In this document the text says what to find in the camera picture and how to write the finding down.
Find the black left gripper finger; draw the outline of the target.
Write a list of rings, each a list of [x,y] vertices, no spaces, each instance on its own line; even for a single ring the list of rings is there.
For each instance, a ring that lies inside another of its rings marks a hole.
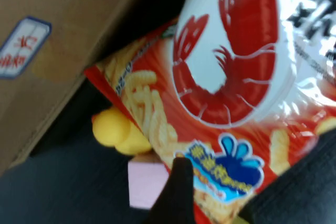
[[[177,157],[169,178],[148,215],[148,223],[196,223],[194,217],[193,166]]]

